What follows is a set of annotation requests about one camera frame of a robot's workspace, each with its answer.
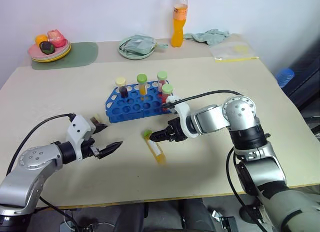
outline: green mat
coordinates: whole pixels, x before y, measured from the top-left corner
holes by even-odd
[[[93,63],[98,56],[98,45],[94,42],[77,42],[71,44],[71,50],[65,57],[52,62],[32,61],[34,70],[52,70],[68,67],[87,66]]]

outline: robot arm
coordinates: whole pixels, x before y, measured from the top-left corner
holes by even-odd
[[[90,156],[102,159],[114,152],[122,142],[99,150],[91,137],[106,127],[78,115],[67,130],[66,142],[24,151],[17,159],[16,167],[0,185],[0,232],[27,230],[45,181],[63,165]]]
[[[176,96],[168,97],[166,106],[177,101]],[[251,99],[236,96],[220,106],[210,105],[195,112],[182,102],[170,110],[179,117],[169,121],[166,129],[152,133],[151,140],[182,141],[227,128],[240,160],[236,171],[241,186],[259,198],[273,225],[284,232],[319,231],[320,206],[304,193],[287,187],[285,174],[267,140],[270,135],[264,133]]]

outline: stacked plates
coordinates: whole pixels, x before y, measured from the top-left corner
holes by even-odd
[[[40,50],[40,48],[36,44],[34,44],[29,48],[28,54],[31,56],[31,59],[33,61],[37,61],[37,62],[56,61],[64,57],[70,52],[71,43],[67,40],[66,44],[63,47],[58,47],[54,49],[55,49],[54,53],[46,55]]]

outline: table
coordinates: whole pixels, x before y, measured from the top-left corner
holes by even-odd
[[[174,94],[181,98],[218,89],[250,97],[264,131],[271,134],[269,140],[288,186],[320,183],[320,143],[260,60],[217,63],[208,46],[186,41],[182,48],[170,47],[166,53],[160,51],[145,60],[130,61],[117,54],[117,42],[98,45],[96,62],[84,67],[35,71],[26,60],[0,90],[0,181],[19,143],[37,123],[74,112],[89,118],[97,113],[109,124],[105,101],[115,87],[116,77],[124,76],[132,84],[139,73],[152,81],[157,79],[158,71],[165,70]],[[189,105],[197,110],[221,104],[229,96],[206,96]],[[42,196],[54,205],[69,208],[231,194],[225,163],[233,145],[227,129],[178,143],[161,142],[167,165],[156,163],[141,133],[145,129],[164,129],[174,117],[161,115],[109,124],[94,135],[96,145],[103,148],[123,141],[121,147],[102,160],[87,158],[64,166],[47,180]],[[65,141],[68,125],[67,119],[45,124],[24,149]],[[241,192],[237,174],[230,167],[234,186]]]

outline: test tube rack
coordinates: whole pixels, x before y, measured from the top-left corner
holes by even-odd
[[[105,114],[109,117],[110,123],[170,113],[169,110],[163,111],[161,107],[162,98],[158,92],[158,82],[149,81],[146,87],[147,94],[141,96],[138,84],[127,85],[127,98],[121,98],[116,87],[105,102]]]

